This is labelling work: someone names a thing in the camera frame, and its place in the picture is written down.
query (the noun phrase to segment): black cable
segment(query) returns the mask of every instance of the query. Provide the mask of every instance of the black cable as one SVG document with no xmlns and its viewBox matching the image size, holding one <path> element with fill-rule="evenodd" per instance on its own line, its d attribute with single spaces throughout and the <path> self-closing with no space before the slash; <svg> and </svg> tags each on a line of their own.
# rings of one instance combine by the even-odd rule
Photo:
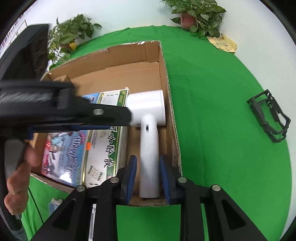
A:
<svg viewBox="0 0 296 241">
<path fill-rule="evenodd" d="M 31 190 L 30 190 L 30 188 L 29 188 L 29 187 L 28 187 L 28 190 L 29 190 L 29 192 L 30 192 L 30 195 L 31 195 L 31 197 L 32 197 L 32 199 L 33 199 L 33 202 L 35 203 L 35 206 L 36 206 L 36 208 L 37 208 L 37 211 L 38 211 L 38 213 L 39 213 L 39 217 L 40 217 L 40 219 L 41 219 L 41 222 L 42 222 L 42 224 L 44 224 L 44 222 L 43 222 L 43 219 L 42 219 L 42 217 L 41 217 L 41 213 L 40 213 L 40 211 L 39 211 L 39 208 L 37 207 L 37 204 L 36 204 L 36 202 L 35 202 L 35 199 L 34 199 L 34 197 L 33 197 L 32 193 L 31 193 Z"/>
</svg>

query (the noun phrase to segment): green fabric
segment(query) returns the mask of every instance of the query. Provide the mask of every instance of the green fabric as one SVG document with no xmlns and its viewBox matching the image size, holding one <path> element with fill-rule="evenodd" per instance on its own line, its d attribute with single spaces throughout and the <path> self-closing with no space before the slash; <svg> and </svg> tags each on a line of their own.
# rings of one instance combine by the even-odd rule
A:
<svg viewBox="0 0 296 241">
<path fill-rule="evenodd" d="M 199 185 L 221 185 L 269 241 L 279 240 L 290 205 L 290 159 L 286 141 L 273 143 L 246 103 L 262 91 L 260 84 L 233 54 L 178 27 L 109 33 L 72 57 L 142 40 L 160 40 L 163 47 L 183 175 Z M 33 179 L 30 187 L 44 219 L 50 199 L 66 196 Z M 179 240 L 179 206 L 117 210 L 119 241 Z M 31 200 L 23 221 L 29 236 L 41 224 Z"/>
</svg>

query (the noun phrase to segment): blue gripper pad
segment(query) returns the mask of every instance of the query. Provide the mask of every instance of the blue gripper pad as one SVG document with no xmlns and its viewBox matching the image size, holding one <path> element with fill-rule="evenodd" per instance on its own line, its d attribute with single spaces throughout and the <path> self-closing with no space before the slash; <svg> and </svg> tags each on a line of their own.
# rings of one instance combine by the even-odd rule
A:
<svg viewBox="0 0 296 241">
<path fill-rule="evenodd" d="M 130 175 L 127 183 L 126 203 L 129 203 L 133 196 L 133 185 L 135 184 L 136 172 L 137 172 L 137 157 L 131 156 L 128 166 L 130 166 Z"/>
<path fill-rule="evenodd" d="M 163 191 L 165 193 L 165 199 L 170 204 L 170 182 L 168 180 L 168 174 L 165 168 L 165 155 L 160 156 L 160 175 L 163 182 Z"/>
</svg>

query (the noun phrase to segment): hair dryer handle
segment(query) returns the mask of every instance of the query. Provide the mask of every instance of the hair dryer handle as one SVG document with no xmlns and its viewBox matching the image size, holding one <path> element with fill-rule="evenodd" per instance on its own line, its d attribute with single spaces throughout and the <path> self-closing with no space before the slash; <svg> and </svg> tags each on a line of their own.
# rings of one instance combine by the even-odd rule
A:
<svg viewBox="0 0 296 241">
<path fill-rule="evenodd" d="M 141 198 L 158 198 L 160 196 L 159 144 L 157 119 L 146 114 L 141 120 Z"/>
</svg>

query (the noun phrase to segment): green and white box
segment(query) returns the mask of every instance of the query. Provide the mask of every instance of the green and white box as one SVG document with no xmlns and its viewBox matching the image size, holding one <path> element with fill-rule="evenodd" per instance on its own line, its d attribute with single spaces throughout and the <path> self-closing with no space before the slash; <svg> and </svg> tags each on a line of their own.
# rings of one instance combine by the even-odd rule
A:
<svg viewBox="0 0 296 241">
<path fill-rule="evenodd" d="M 98 104 L 125 106 L 129 89 L 101 92 Z M 119 163 L 126 160 L 127 126 L 111 126 L 108 130 L 89 131 L 84 160 L 84 184 L 101 185 L 116 175 Z"/>
</svg>

